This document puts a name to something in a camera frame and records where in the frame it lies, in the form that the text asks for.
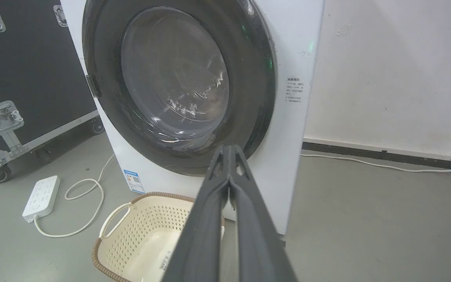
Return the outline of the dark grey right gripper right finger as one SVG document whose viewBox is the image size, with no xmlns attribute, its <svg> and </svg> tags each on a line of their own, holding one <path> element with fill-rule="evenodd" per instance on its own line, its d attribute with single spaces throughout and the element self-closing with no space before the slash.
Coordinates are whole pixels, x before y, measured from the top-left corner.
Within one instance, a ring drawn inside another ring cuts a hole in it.
<svg viewBox="0 0 451 282">
<path fill-rule="evenodd" d="M 296 282 L 245 154 L 229 147 L 229 200 L 236 212 L 240 282 Z"/>
</svg>

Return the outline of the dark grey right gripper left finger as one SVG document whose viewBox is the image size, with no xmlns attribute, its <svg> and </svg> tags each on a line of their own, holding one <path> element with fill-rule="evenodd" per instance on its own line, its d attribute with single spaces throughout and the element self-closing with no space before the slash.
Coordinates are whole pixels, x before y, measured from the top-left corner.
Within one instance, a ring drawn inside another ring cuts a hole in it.
<svg viewBox="0 0 451 282">
<path fill-rule="evenodd" d="M 229 198 L 231 147 L 220 146 L 174 249 L 163 282 L 218 282 L 222 211 Z"/>
</svg>

